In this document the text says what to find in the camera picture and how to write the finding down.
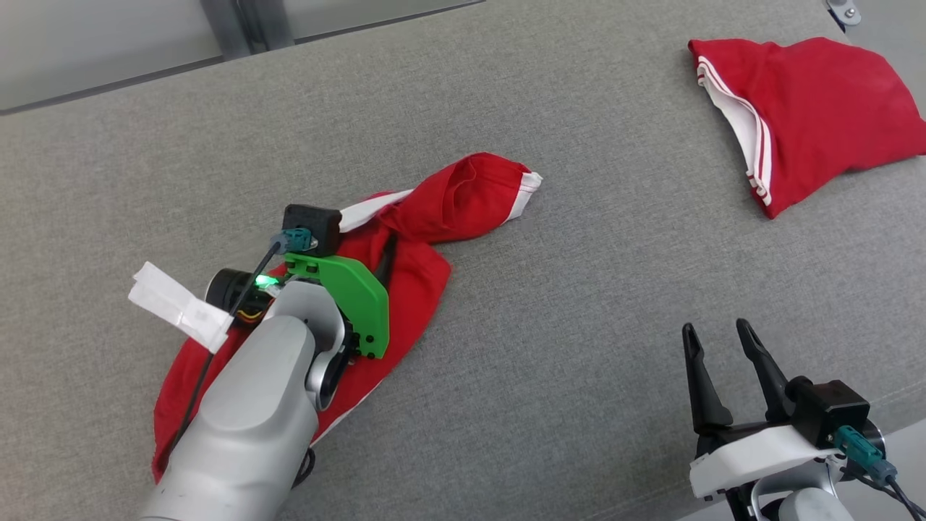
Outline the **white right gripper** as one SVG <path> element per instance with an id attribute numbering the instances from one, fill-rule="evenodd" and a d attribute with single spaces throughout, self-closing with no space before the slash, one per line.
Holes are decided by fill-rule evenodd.
<path id="1" fill-rule="evenodd" d="M 753 364 L 762 396 L 766 420 L 789 419 L 788 381 L 760 337 L 744 318 L 737 318 L 736 330 L 744 355 Z M 731 412 L 715 392 L 704 364 L 704 349 L 691 323 L 682 327 L 682 349 L 692 411 L 692 429 L 698 435 L 697 458 L 690 464 L 690 486 L 694 497 L 705 499 L 731 489 L 757 484 L 752 495 L 776 494 L 819 488 L 837 497 L 834 471 L 828 458 L 835 449 L 819 449 L 793 426 L 766 428 L 738 441 L 721 444 L 721 437 L 709 435 L 732 426 Z"/>

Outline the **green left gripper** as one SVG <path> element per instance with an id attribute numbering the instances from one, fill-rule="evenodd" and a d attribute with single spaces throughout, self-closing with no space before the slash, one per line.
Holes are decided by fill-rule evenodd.
<path id="1" fill-rule="evenodd" d="M 389 287 L 396 260 L 397 235 L 390 233 L 379 263 L 371 273 L 359 260 L 343 256 L 284 255 L 290 278 L 318 281 L 334 298 L 358 334 L 358 350 L 370 359 L 383 359 L 390 340 Z"/>

